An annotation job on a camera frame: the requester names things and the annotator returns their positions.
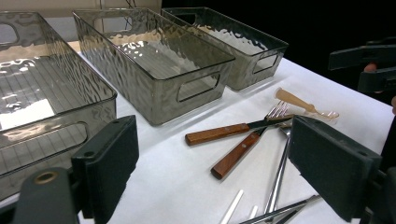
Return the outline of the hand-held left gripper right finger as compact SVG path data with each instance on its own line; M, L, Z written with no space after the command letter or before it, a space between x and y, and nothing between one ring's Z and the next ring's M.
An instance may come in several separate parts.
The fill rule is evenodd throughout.
M304 116L292 119L291 163L332 210L349 222L367 206L368 183L382 158L332 126Z

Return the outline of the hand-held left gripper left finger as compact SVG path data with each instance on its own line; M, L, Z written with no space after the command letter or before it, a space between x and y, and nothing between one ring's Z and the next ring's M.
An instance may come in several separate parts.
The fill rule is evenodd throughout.
M88 202L83 216L107 224L139 158L135 115L115 119L90 139L71 162Z

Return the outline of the metal chopstick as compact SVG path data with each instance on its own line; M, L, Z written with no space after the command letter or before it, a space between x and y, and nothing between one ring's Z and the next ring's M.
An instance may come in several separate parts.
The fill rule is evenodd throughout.
M275 224L288 224L301 210L303 210L304 207L297 208L293 210L292 212L288 213L284 217L282 217L280 220L278 220Z
M297 203L293 203L288 206L279 208L273 212L266 213L266 214L258 216L258 217L254 217L252 219L245 220L245 221L241 222L240 224L260 224L261 222L267 221L268 219L275 218L280 215L286 214L288 212L292 212L297 209L303 208L304 206L306 206L309 203L312 203L318 199L320 199L319 195L313 195L305 200L301 200Z

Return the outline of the beige spoon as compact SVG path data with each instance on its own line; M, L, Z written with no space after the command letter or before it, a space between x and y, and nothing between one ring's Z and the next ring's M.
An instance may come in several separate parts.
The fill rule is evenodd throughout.
M298 96L282 88L278 88L275 91L275 98L290 105L291 112L296 115L330 122L336 121L339 118L339 114L337 112L317 110L314 105L307 103Z

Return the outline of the grey mesh tray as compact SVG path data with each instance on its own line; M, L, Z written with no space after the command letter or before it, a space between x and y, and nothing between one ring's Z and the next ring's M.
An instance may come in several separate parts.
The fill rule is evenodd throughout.
M75 10L82 54L151 125L219 99L234 56L148 8Z
M117 94L36 12L0 12L0 202L116 117Z

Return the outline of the wooden handled fork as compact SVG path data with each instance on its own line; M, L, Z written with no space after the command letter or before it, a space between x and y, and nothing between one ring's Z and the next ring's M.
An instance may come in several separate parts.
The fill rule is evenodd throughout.
M288 104L286 102L279 101L267 114L265 120L274 121L275 119L284 119L286 117L287 110ZM262 127L250 133L211 168L211 174L218 180L225 177L248 153L248 151L258 143L265 131L266 127Z

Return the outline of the wooden handled steak knife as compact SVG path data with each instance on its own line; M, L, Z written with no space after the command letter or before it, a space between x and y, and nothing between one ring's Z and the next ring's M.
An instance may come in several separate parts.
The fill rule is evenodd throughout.
M256 129L275 125L281 122L288 121L291 118L292 115L287 115L278 118L265 118L250 123L238 123L234 125L203 130L195 133L187 133L185 135L185 142L187 143L188 146L195 146L209 141L218 140L220 138L224 138L227 136L246 133L248 131L253 131Z

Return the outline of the clear grey plastic bin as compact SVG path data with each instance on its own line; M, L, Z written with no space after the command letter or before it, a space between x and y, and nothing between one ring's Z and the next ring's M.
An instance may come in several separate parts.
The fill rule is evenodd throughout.
M234 91L272 77L289 46L209 7L164 7L161 14L235 57L227 82Z

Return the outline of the black curtain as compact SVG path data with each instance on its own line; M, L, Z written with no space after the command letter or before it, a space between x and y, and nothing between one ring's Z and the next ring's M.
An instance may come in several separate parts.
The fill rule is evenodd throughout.
M285 58L352 90L358 66L329 70L329 54L396 36L396 0L163 0L210 7L289 43Z

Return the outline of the beige wooden desk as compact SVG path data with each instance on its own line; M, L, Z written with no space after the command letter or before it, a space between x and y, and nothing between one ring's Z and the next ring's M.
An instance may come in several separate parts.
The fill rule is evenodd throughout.
M37 11L44 17L66 17L74 9L147 7L159 12L163 0L0 0L0 11Z

